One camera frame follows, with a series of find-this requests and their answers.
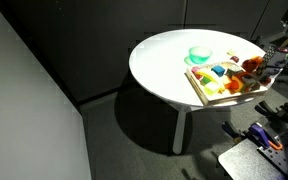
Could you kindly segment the black fabric block letter D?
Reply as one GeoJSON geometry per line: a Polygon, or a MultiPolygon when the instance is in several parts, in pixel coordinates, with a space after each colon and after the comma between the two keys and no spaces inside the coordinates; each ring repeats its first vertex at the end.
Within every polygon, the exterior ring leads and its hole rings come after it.
{"type": "Polygon", "coordinates": [[[256,69],[260,82],[265,82],[280,71],[288,63],[288,48],[270,46],[263,56],[262,63],[256,69]]]}

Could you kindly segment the wooden tray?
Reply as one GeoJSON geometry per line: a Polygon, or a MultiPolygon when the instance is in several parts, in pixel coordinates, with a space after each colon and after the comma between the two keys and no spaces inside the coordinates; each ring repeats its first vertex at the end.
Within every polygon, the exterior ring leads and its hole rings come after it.
{"type": "Polygon", "coordinates": [[[246,92],[246,93],[237,92],[237,93],[235,93],[235,92],[227,89],[226,85],[229,83],[230,77],[228,77],[226,75],[226,71],[227,71],[227,68],[229,66],[238,65],[235,62],[226,61],[226,62],[219,62],[219,63],[213,63],[213,64],[204,64],[204,65],[200,65],[198,67],[200,67],[200,69],[211,70],[212,67],[217,66],[217,65],[222,66],[225,69],[224,75],[222,77],[220,77],[223,81],[223,84],[225,85],[225,90],[221,91],[219,89],[219,91],[213,95],[208,95],[205,92],[205,90],[204,90],[205,85],[201,84],[201,79],[203,78],[203,76],[197,75],[196,73],[193,74],[191,72],[192,67],[188,68],[185,72],[185,75],[186,75],[188,81],[190,82],[191,86],[193,87],[193,89],[197,93],[198,97],[200,98],[200,100],[204,106],[218,105],[218,104],[227,103],[227,102],[246,100],[248,98],[253,98],[253,97],[263,95],[267,91],[267,88],[259,82],[258,83],[260,84],[260,88],[258,90],[251,91],[251,92],[246,92]]]}

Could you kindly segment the white round table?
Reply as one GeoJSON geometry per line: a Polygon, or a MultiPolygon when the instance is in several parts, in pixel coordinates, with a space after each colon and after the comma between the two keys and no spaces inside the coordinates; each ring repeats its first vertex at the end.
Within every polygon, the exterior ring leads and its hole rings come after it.
{"type": "Polygon", "coordinates": [[[148,92],[178,111],[172,151],[182,152],[186,114],[203,109],[185,72],[195,66],[189,49],[201,46],[212,50],[209,64],[228,61],[229,49],[242,61],[262,56],[264,51],[248,40],[224,32],[182,29],[163,32],[140,42],[131,52],[129,68],[135,80],[148,92]]]}

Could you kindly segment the magenta cube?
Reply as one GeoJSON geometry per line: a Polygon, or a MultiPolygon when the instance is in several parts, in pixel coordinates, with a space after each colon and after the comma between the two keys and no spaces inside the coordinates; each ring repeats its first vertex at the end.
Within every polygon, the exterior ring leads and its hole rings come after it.
{"type": "Polygon", "coordinates": [[[200,67],[198,67],[198,66],[194,66],[194,67],[192,67],[192,69],[191,69],[191,72],[193,73],[193,74],[195,74],[197,71],[199,71],[200,70],[200,67]]]}

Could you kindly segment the green plastic bowl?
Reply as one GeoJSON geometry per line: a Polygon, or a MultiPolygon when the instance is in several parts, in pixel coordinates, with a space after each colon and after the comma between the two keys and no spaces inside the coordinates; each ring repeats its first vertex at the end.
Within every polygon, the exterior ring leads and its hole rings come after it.
{"type": "Polygon", "coordinates": [[[207,47],[196,46],[189,49],[189,59],[195,64],[205,63],[212,55],[212,50],[207,47]]]}

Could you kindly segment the yellow banana toy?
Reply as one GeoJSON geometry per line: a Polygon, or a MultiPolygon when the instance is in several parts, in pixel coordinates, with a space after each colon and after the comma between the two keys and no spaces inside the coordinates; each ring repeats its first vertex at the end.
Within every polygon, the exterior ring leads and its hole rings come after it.
{"type": "Polygon", "coordinates": [[[225,90],[225,85],[223,84],[222,79],[214,71],[208,69],[199,69],[196,74],[204,76],[210,79],[212,82],[216,83],[220,87],[221,91],[225,90]]]}

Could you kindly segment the lime green cube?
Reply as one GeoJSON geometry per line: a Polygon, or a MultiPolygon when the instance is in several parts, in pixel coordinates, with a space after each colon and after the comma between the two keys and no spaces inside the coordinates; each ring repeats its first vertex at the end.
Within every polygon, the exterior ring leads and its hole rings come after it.
{"type": "Polygon", "coordinates": [[[209,82],[204,86],[204,90],[208,95],[216,94],[220,89],[220,86],[217,83],[209,82]]]}

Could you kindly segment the blue cube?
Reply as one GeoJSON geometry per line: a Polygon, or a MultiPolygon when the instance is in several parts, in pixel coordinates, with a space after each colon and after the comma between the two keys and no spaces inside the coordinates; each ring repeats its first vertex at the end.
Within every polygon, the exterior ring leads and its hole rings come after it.
{"type": "Polygon", "coordinates": [[[219,65],[212,67],[211,70],[214,71],[219,77],[222,77],[225,73],[225,69],[219,65]]]}

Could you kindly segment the grey cube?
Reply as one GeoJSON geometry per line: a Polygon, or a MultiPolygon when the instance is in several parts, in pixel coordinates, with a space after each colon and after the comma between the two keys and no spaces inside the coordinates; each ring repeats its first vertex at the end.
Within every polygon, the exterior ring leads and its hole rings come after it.
{"type": "Polygon", "coordinates": [[[231,65],[227,68],[226,75],[232,77],[235,74],[242,72],[242,68],[238,65],[231,65]]]}

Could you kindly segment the yellow lemon toy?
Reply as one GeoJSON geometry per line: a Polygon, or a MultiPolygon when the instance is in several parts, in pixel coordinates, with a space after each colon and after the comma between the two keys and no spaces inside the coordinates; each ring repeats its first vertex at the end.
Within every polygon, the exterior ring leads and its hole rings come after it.
{"type": "Polygon", "coordinates": [[[236,55],[236,51],[233,50],[233,49],[229,49],[229,50],[227,51],[227,54],[228,54],[228,55],[231,55],[231,56],[235,56],[235,55],[236,55]]]}

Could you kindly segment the dark red plum toy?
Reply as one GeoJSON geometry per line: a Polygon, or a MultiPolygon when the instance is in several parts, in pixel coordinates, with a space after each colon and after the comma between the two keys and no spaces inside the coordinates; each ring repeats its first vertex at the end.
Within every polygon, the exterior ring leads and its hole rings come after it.
{"type": "Polygon", "coordinates": [[[236,63],[239,62],[239,58],[237,56],[232,56],[230,59],[233,60],[236,63]]]}

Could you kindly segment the orange fruit toy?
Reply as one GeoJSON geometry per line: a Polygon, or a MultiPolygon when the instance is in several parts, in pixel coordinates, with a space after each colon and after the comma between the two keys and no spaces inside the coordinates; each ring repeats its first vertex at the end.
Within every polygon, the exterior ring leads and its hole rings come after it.
{"type": "Polygon", "coordinates": [[[246,71],[246,72],[253,72],[263,61],[263,58],[261,56],[254,56],[250,59],[245,60],[242,63],[242,68],[246,71]]]}

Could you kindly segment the purple orange clamp near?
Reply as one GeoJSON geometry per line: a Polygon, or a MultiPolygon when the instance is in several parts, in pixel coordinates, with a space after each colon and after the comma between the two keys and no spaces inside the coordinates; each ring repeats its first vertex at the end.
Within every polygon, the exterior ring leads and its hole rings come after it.
{"type": "Polygon", "coordinates": [[[259,123],[253,123],[248,130],[265,149],[273,148],[274,150],[281,150],[283,148],[283,145],[272,137],[259,123]]]}

